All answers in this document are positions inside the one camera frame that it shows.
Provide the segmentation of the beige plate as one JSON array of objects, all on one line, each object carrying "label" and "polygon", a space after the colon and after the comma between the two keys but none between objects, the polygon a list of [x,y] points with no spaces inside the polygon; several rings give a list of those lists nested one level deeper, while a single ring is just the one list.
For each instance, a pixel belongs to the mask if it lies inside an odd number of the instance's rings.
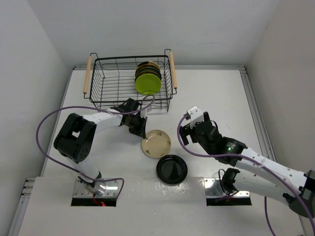
[{"label": "beige plate", "polygon": [[152,159],[160,159],[169,154],[171,150],[171,139],[162,130],[151,130],[146,133],[146,138],[141,142],[143,153]]}]

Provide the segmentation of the lime green plate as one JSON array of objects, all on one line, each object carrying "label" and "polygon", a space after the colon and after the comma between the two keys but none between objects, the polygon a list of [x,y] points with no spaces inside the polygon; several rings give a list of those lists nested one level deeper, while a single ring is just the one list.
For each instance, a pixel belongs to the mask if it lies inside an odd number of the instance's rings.
[{"label": "lime green plate", "polygon": [[154,74],[143,74],[136,78],[135,89],[144,95],[156,94],[160,91],[161,79]]}]

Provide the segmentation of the blue floral celadon plate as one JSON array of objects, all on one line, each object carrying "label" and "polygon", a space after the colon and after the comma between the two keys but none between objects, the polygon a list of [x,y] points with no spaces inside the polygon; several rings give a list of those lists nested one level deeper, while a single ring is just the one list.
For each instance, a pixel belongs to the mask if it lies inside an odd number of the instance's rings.
[{"label": "blue floral celadon plate", "polygon": [[153,71],[153,70],[141,70],[139,73],[136,73],[135,76],[140,76],[140,75],[144,75],[144,74],[155,74],[159,77],[161,77],[161,73],[158,71]]}]

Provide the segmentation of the brown yellow patterned plate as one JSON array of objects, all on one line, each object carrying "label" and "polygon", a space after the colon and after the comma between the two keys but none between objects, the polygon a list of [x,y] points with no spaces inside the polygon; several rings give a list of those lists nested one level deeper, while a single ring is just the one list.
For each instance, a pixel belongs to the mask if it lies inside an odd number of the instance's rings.
[{"label": "brown yellow patterned plate", "polygon": [[153,70],[153,71],[158,71],[158,72],[160,72],[160,69],[157,69],[157,68],[155,68],[155,67],[152,67],[152,66],[141,66],[140,68],[138,68],[138,69],[136,69],[136,73],[139,73],[141,70]]},{"label": "brown yellow patterned plate", "polygon": [[140,64],[137,65],[136,69],[140,68],[141,66],[152,66],[152,67],[155,67],[157,69],[160,69],[159,65],[153,61],[144,61]]}]

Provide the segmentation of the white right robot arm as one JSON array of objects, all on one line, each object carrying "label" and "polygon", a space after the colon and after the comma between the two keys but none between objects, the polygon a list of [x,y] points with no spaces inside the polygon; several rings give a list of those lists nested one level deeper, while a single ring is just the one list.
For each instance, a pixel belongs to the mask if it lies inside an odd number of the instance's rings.
[{"label": "white right robot arm", "polygon": [[187,111],[177,126],[182,148],[190,141],[199,144],[205,154],[186,151],[194,156],[213,158],[228,165],[221,179],[224,191],[246,190],[283,203],[303,217],[315,217],[315,172],[297,171],[264,157],[246,144],[219,133],[215,121],[197,107]]}]

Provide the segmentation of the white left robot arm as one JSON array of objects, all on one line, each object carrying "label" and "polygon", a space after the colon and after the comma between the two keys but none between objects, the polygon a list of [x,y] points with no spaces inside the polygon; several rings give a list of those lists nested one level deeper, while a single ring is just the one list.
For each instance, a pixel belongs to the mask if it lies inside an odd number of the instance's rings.
[{"label": "white left robot arm", "polygon": [[79,171],[79,179],[93,188],[101,173],[93,165],[88,155],[95,134],[111,127],[127,126],[129,133],[146,138],[147,110],[141,110],[140,102],[129,98],[119,106],[113,106],[106,112],[80,116],[70,114],[54,140],[54,148],[66,157]]}]

